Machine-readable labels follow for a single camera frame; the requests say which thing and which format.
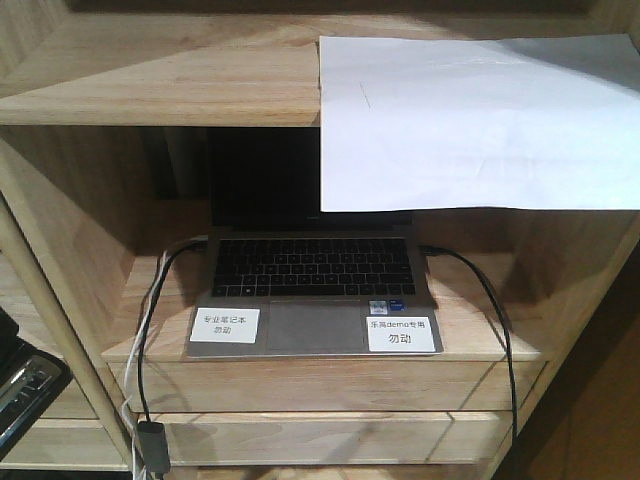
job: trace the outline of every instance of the cable connector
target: cable connector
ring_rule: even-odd
[[[147,471],[162,477],[171,470],[164,424],[140,421],[137,426],[140,449]]]

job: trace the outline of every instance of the white paper sheet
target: white paper sheet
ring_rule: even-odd
[[[323,211],[640,209],[626,35],[320,40]]]

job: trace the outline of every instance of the white label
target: white label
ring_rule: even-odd
[[[435,352],[428,317],[367,317],[370,352]]]
[[[259,317],[255,308],[199,308],[191,341],[256,343]]]

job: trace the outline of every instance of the shelf compartment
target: shelf compartment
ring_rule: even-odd
[[[318,124],[318,38],[498,39],[606,33],[587,14],[470,13],[411,1],[196,13],[74,11],[0,79],[0,123]]]

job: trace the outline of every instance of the silver laptop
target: silver laptop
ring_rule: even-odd
[[[207,149],[189,357],[442,351],[411,212],[321,213],[318,128],[214,128]]]

